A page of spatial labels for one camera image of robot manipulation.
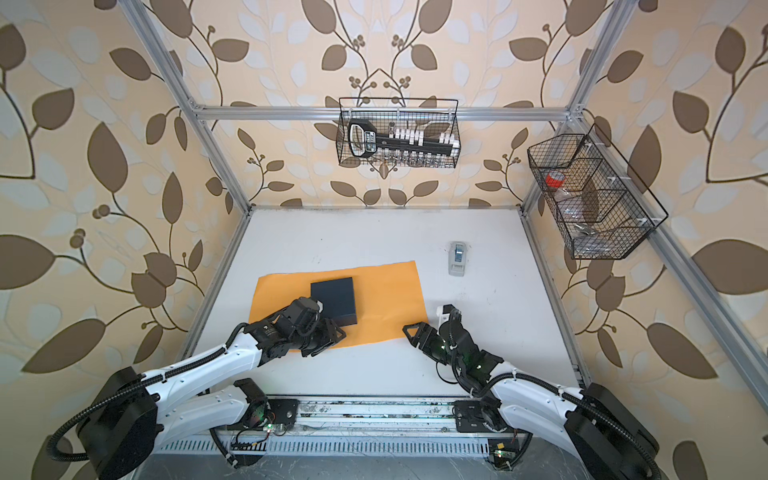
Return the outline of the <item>dark navy gift box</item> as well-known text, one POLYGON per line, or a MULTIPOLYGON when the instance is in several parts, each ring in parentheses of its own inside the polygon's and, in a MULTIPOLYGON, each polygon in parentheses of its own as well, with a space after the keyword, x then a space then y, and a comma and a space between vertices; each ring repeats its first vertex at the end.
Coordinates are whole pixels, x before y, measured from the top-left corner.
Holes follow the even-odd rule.
POLYGON ((314 282, 310 290, 311 297, 323 304, 323 314, 339 327, 358 323, 354 281, 351 277, 314 282))

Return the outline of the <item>orange wrapping paper sheet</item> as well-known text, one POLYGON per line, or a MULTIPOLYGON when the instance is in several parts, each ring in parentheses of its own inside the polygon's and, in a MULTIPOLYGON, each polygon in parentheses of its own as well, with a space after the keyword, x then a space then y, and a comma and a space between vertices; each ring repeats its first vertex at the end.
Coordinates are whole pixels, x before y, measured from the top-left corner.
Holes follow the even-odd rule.
POLYGON ((249 312, 260 321, 310 295, 315 282, 350 277, 357 323, 346 326, 346 338, 335 347, 349 348, 402 338, 402 327, 425 322, 427 311, 414 261, 325 272, 270 274, 258 279, 249 312))

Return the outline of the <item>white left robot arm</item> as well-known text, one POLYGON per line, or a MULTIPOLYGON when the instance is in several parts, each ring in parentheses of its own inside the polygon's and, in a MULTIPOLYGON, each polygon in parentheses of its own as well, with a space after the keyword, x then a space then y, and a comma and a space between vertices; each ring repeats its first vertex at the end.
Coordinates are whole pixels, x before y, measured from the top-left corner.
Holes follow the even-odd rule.
POLYGON ((114 373, 77 421, 77 437, 97 478, 120 479, 173 441, 242 421, 265 400, 248 372, 291 350, 314 357, 345 337, 321 302, 300 297, 182 362, 114 373))

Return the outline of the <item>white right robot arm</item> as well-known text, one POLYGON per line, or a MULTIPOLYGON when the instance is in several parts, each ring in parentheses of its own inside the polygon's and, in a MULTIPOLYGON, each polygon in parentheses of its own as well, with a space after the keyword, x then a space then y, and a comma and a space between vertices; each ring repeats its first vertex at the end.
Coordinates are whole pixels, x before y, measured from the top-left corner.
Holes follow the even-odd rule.
POLYGON ((594 479, 659 479, 659 443, 606 387, 554 384, 481 349, 462 324, 459 309, 443 306, 437 327, 403 327, 409 343, 445 365, 480 408, 495 433, 524 431, 570 453, 594 479))

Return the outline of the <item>grey tape dispenser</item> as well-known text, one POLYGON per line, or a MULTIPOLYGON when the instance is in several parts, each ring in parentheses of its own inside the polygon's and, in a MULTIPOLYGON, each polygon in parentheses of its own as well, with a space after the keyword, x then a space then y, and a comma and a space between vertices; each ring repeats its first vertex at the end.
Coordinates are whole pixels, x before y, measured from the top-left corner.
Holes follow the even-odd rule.
POLYGON ((466 272, 467 245, 453 242, 449 249, 448 272, 450 276, 463 277, 466 272))

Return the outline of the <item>black white tool in basket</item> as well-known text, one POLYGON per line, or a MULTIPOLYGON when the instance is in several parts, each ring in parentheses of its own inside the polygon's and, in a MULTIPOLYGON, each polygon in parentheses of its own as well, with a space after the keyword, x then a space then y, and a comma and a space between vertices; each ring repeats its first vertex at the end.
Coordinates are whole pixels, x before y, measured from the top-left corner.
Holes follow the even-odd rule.
POLYGON ((457 158, 460 141, 441 132, 437 139, 428 138, 425 130, 390 126, 380 133, 368 120, 353 119, 346 130, 346 142, 354 157, 399 160, 436 160, 457 158))

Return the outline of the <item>red capped clear bottle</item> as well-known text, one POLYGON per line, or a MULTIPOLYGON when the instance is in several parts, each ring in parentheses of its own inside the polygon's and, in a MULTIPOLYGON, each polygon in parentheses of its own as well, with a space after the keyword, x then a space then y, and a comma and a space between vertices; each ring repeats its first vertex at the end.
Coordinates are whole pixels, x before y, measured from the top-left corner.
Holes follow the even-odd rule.
POLYGON ((575 236, 591 235, 593 230, 585 221, 581 196, 568 190, 565 180, 566 177, 561 171, 549 170, 545 176, 547 190, 552 194, 560 218, 572 229, 575 236))

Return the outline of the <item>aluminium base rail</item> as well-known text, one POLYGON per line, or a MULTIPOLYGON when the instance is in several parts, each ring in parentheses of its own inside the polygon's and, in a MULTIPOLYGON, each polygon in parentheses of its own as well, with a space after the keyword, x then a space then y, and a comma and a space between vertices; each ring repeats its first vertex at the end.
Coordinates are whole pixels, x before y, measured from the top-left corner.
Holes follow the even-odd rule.
POLYGON ((410 412, 406 405, 394 403, 341 402, 350 407, 349 413, 311 412, 302 410, 296 399, 259 398, 249 400, 239 390, 228 394, 195 396, 166 413, 147 414, 134 422, 132 441, 143 441, 151 448, 159 448, 188 435, 231 424, 235 430, 270 430, 278 425, 290 430, 297 422, 321 421, 329 417, 332 423, 440 423, 453 420, 461 433, 507 433, 515 428, 527 427, 523 420, 503 418, 502 410, 489 398, 461 400, 450 405, 422 405, 418 412, 410 412))

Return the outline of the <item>aluminium frame post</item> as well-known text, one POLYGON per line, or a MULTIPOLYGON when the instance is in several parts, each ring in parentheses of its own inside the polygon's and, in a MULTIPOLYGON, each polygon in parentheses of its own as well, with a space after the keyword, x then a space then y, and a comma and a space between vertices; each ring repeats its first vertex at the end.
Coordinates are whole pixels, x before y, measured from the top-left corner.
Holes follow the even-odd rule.
POLYGON ((199 105, 186 87, 183 76, 176 69, 169 51, 155 30, 145 4, 142 1, 120 0, 118 5, 157 67, 170 94, 189 122, 191 130, 200 141, 212 169, 219 175, 223 186, 232 195, 234 205, 248 216, 251 204, 206 121, 197 115, 199 105))

